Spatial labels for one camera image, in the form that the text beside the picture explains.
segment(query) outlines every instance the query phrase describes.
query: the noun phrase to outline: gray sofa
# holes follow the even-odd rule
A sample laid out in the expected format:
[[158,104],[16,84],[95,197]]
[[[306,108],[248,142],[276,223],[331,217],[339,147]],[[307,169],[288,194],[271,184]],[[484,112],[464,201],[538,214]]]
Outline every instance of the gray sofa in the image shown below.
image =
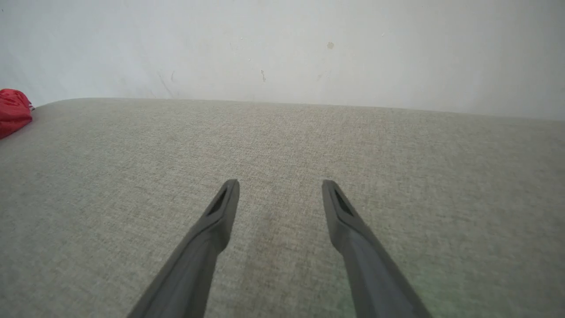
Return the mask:
[[565,316],[565,123],[80,99],[0,140],[0,316],[124,317],[241,183],[207,317],[352,317],[333,179],[435,317]]

